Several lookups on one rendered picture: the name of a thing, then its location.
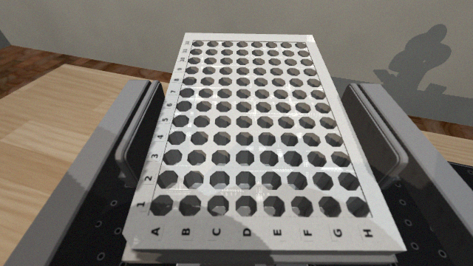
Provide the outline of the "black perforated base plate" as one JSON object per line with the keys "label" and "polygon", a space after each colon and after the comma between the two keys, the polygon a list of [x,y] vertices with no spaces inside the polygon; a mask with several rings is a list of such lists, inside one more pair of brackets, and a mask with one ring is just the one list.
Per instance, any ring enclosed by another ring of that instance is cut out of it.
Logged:
{"label": "black perforated base plate", "polygon": [[[473,166],[447,161],[473,190]],[[122,234],[136,188],[116,181],[78,266],[176,266],[129,264],[121,261],[126,240]],[[404,184],[381,190],[407,251],[395,254],[391,265],[308,266],[455,266],[409,195]]]}

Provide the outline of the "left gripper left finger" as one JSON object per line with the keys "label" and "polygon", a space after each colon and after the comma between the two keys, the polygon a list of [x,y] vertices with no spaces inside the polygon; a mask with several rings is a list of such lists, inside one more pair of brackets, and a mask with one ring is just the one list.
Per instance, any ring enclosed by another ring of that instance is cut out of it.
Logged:
{"label": "left gripper left finger", "polygon": [[129,80],[3,266],[78,266],[116,181],[136,188],[165,100]]}

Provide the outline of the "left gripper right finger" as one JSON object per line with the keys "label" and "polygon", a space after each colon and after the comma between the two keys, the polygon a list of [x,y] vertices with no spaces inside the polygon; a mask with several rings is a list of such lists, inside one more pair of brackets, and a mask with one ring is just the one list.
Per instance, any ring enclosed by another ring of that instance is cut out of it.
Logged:
{"label": "left gripper right finger", "polygon": [[455,266],[473,266],[473,190],[379,83],[341,102],[381,190],[404,184]]}

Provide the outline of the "white well plate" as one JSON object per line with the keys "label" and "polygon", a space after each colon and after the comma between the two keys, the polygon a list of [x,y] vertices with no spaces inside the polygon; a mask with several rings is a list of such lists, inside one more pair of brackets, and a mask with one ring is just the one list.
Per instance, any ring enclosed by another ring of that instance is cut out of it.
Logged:
{"label": "white well plate", "polygon": [[122,234],[128,263],[407,251],[312,35],[185,33]]}

